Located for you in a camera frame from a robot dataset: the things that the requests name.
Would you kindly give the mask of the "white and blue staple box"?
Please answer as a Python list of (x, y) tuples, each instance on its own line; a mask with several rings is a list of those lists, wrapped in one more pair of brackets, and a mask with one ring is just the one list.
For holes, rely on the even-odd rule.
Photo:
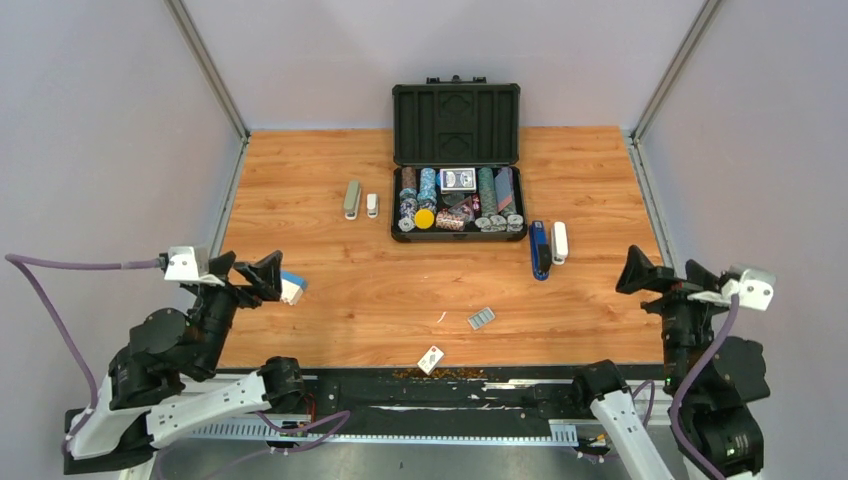
[(308, 282), (304, 278), (288, 271), (280, 272), (280, 280), (280, 301), (288, 305), (296, 305), (308, 288)]

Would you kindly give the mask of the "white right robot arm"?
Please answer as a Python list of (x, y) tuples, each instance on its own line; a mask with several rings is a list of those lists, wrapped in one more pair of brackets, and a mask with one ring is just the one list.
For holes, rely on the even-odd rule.
[[(641, 307), (661, 318), (670, 427), (688, 469), (706, 479), (753, 479), (764, 467), (764, 435), (749, 409), (771, 394), (764, 348), (730, 331), (740, 310), (768, 309), (775, 284), (775, 275), (760, 268), (733, 265), (716, 275), (694, 260), (678, 277), (638, 246), (627, 251), (615, 289), (658, 295)], [(581, 367), (570, 393), (577, 413), (601, 423), (631, 478), (671, 478), (614, 362)]]

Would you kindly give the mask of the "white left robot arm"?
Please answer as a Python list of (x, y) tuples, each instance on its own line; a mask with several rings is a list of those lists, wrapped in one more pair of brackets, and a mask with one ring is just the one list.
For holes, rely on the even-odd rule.
[(256, 262), (240, 261), (234, 252), (210, 257), (189, 246), (160, 254), (153, 266), (193, 294), (194, 304), (187, 311), (158, 309), (131, 328), (95, 404), (65, 415), (64, 474), (143, 464), (197, 428), (235, 415), (298, 411), (307, 389), (298, 361), (290, 357), (271, 357), (210, 393), (178, 398), (185, 378), (215, 377), (238, 310), (281, 299), (282, 260), (279, 250)]

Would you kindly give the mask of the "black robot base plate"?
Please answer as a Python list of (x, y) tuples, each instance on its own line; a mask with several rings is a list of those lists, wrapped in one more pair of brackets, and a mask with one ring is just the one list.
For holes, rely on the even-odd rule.
[(575, 366), (306, 369), (305, 390), (267, 415), (318, 420), (347, 411), (344, 434), (534, 437), (552, 420), (594, 422), (578, 401)]

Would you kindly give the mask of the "blue stapler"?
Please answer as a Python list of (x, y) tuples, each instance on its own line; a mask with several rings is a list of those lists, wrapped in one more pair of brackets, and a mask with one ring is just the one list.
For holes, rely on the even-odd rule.
[(528, 231), (533, 276), (538, 281), (547, 280), (553, 264), (552, 251), (544, 223), (534, 220)]

